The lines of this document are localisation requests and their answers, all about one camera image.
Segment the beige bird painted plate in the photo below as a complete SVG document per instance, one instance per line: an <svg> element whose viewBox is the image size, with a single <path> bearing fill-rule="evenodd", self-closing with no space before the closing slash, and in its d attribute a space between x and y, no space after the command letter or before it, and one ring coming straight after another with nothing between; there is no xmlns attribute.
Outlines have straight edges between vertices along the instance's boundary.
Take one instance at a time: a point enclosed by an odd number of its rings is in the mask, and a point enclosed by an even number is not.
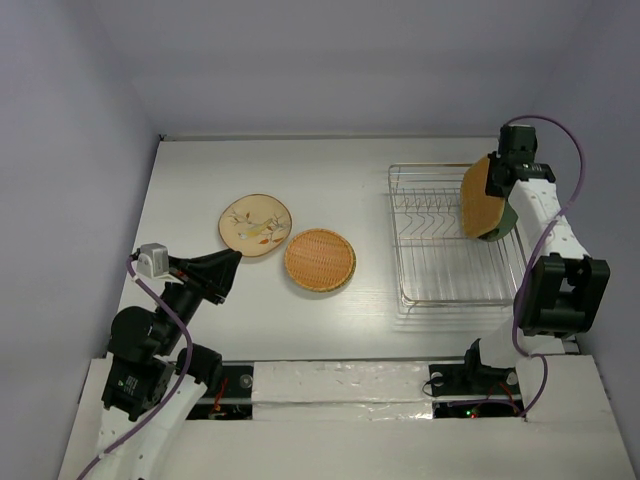
<svg viewBox="0 0 640 480"><path fill-rule="evenodd" d="M292 216L277 198L250 194L221 214L218 232L224 244L244 257L264 256L279 247L292 230Z"/></svg>

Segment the square orange woven basket plate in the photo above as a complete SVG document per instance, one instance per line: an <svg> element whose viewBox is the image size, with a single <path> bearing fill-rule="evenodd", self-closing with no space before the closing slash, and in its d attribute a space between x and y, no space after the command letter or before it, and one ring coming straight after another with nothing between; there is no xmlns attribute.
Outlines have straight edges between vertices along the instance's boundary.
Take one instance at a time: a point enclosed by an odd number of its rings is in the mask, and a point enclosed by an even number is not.
<svg viewBox="0 0 640 480"><path fill-rule="evenodd" d="M490 160L484 156L464 174L460 188L462 227L467 237L496 241L505 211L504 198L485 192Z"/></svg>

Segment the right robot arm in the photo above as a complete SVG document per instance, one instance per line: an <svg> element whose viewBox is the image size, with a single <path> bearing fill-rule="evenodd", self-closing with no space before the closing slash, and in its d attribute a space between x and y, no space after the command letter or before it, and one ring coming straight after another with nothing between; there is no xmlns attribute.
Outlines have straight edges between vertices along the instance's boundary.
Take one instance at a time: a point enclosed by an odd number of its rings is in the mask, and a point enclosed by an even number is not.
<svg viewBox="0 0 640 480"><path fill-rule="evenodd" d="M451 395L468 404L481 395L495 402L493 390L515 375L524 360L547 360L544 345L590 330L611 271L591 256L575 236L567 212L581 193L586 161L577 152L579 174L566 202L557 196L550 165L536 160L534 115L521 115L500 128L495 151L474 163L460 189L461 224L466 237L495 242L522 227L530 244L509 320L476 339L462 363L434 365L422 392L436 399Z"/></svg>

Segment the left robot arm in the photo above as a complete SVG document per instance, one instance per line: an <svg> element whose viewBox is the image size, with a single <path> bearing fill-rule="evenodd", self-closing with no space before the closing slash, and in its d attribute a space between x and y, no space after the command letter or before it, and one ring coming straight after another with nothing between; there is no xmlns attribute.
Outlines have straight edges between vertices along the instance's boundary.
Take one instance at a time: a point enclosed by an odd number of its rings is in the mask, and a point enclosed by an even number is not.
<svg viewBox="0 0 640 480"><path fill-rule="evenodd" d="M188 324L202 303L226 300L241 259L233 249L179 258L159 243L129 255L130 280L155 307L126 307L111 323L95 454L79 478L159 477L192 408L224 388L221 355L195 344Z"/></svg>

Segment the green ceramic flower plate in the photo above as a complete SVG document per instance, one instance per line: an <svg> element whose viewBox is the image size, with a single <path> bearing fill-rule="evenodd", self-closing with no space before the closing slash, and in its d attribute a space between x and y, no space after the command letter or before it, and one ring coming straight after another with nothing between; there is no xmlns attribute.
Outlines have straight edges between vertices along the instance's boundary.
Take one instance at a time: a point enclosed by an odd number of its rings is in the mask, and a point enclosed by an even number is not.
<svg viewBox="0 0 640 480"><path fill-rule="evenodd" d="M485 242L497 242L507 236L516 227L517 221L518 214L509 202L505 201L504 210L497 226L489 232L482 234L479 239Z"/></svg>

